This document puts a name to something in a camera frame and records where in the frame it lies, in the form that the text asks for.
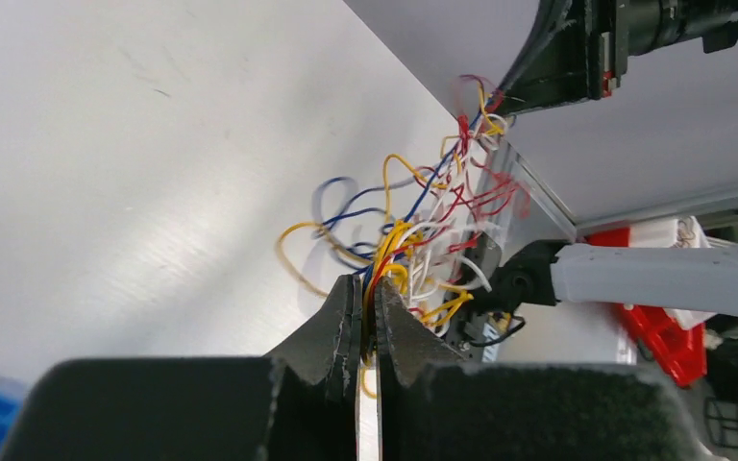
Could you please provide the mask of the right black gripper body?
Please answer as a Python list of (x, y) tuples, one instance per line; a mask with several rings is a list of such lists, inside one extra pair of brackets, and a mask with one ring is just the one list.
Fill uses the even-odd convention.
[(587, 94), (591, 100), (610, 97), (627, 73), (629, 2), (584, 2)]

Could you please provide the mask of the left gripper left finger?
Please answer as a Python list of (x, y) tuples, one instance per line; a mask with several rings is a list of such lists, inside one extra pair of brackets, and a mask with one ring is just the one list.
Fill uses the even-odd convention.
[(361, 324), (360, 279), (340, 276), (315, 314), (266, 356), (281, 360), (324, 400), (353, 401)]

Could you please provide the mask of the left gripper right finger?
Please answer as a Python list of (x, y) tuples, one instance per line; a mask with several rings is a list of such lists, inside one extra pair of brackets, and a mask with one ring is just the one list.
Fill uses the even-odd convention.
[(389, 278), (382, 278), (375, 289), (374, 309), (380, 389), (410, 387), (430, 364), (465, 360), (406, 310), (403, 296)]

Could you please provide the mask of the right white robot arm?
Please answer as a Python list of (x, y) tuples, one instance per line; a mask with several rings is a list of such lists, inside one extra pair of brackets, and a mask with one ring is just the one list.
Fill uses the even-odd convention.
[[(529, 96), (516, 143), (578, 234), (738, 206), (738, 1), (611, 1), (614, 99)], [(738, 247), (535, 240), (468, 306), (603, 302), (738, 317)]]

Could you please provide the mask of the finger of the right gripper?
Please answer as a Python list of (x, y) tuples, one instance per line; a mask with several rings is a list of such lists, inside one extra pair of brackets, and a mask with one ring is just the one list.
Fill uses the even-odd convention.
[(589, 3), (541, 1), (528, 38), (500, 83), (501, 116), (589, 99)]

